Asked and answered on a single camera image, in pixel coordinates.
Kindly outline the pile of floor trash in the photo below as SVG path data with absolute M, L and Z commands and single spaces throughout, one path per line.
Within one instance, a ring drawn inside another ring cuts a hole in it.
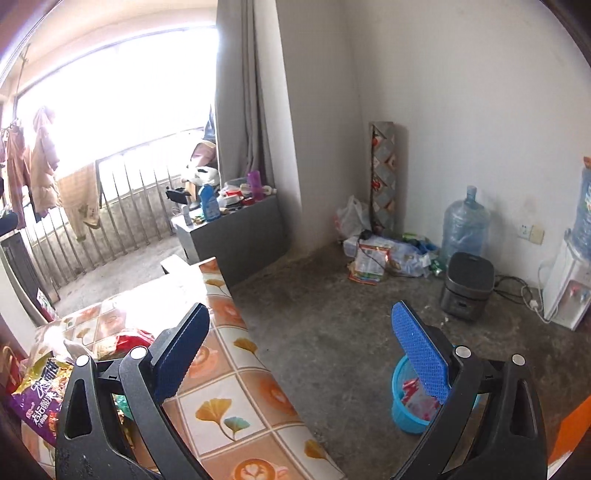
M 405 233 L 390 239 L 363 231 L 342 242 L 349 263 L 349 280 L 377 285 L 388 275 L 404 278 L 441 276 L 445 265 L 439 259 L 440 248 L 422 235 Z

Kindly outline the purple yellow snack bag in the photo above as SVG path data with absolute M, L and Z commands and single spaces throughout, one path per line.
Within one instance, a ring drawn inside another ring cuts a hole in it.
M 9 405 L 16 415 L 51 446 L 56 445 L 58 417 L 72 370 L 70 363 L 47 353 L 10 395 Z

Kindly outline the red plastic bag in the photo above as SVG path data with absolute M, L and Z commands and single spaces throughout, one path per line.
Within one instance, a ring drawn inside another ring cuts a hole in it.
M 153 341 L 153 335 L 144 330 L 123 330 L 115 335 L 108 347 L 108 355 L 119 358 L 136 347 L 149 347 Z

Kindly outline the white water dispenser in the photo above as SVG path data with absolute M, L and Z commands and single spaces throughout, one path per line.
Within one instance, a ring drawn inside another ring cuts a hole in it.
M 544 319 L 571 331 L 577 329 L 590 311 L 590 174 L 587 156 L 583 158 L 574 226 L 565 231 L 542 289 Z

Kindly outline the black rice cooker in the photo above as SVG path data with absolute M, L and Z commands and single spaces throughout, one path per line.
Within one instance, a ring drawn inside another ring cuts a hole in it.
M 483 315 L 494 286 L 495 268 L 489 260 L 457 252 L 448 264 L 440 307 L 453 317 L 474 322 Z

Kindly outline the large blue water jug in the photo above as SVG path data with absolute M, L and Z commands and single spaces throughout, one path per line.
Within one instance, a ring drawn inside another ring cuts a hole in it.
M 481 256 L 485 250 L 491 214 L 477 201 L 477 192 L 476 186 L 468 186 L 465 199 L 446 209 L 440 252 L 445 266 L 458 252 Z

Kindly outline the beige hanging pants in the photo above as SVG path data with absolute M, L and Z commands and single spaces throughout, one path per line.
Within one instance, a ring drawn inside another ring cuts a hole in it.
M 87 164 L 57 180 L 62 208 L 78 242 L 101 226 L 96 166 Z

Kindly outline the dark grey cabinet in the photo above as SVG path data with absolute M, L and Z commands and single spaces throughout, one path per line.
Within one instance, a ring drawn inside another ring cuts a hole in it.
M 179 214 L 171 225 L 188 263 L 215 258 L 230 287 L 270 266 L 290 249 L 274 196 L 199 225 L 187 226 Z

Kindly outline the blue detergent bottle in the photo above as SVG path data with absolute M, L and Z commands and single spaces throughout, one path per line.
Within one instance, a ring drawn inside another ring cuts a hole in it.
M 198 196 L 202 214 L 206 222 L 211 222 L 221 217 L 214 187 L 205 184 L 199 189 Z

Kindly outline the white plastic bag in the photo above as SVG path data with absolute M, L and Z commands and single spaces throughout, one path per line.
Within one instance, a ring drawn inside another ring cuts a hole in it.
M 335 229 L 342 239 L 348 239 L 372 229 L 369 206 L 355 196 L 349 196 L 346 206 L 339 208 L 335 213 Z

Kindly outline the beige hanging jacket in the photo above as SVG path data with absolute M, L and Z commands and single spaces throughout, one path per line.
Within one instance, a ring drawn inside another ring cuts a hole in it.
M 51 209 L 61 205 L 55 180 L 59 158 L 52 135 L 52 122 L 48 111 L 41 108 L 33 121 L 35 144 L 31 155 L 30 178 L 35 213 L 44 218 Z

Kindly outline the pink hanging garment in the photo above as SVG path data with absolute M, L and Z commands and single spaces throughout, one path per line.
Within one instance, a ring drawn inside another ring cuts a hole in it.
M 6 129 L 6 167 L 12 211 L 17 215 L 17 229 L 26 227 L 25 207 L 31 203 L 30 149 L 24 132 L 16 122 Z

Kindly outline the purple bottle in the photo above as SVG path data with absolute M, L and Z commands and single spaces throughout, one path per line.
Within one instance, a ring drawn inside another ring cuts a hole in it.
M 263 200 L 263 183 L 262 178 L 260 178 L 259 170 L 250 171 L 247 174 L 247 183 L 249 183 L 249 188 L 250 192 L 252 192 L 253 200 L 255 200 L 256 202 Z

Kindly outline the rolled patterned mat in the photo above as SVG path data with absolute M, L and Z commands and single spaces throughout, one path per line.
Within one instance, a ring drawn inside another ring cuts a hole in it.
M 397 157 L 394 123 L 370 123 L 370 224 L 375 234 L 394 237 Z

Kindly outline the grey curtain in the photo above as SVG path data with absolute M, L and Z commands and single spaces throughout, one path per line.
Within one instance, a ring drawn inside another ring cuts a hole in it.
M 219 1 L 214 116 L 221 179 L 257 171 L 273 184 L 252 1 Z

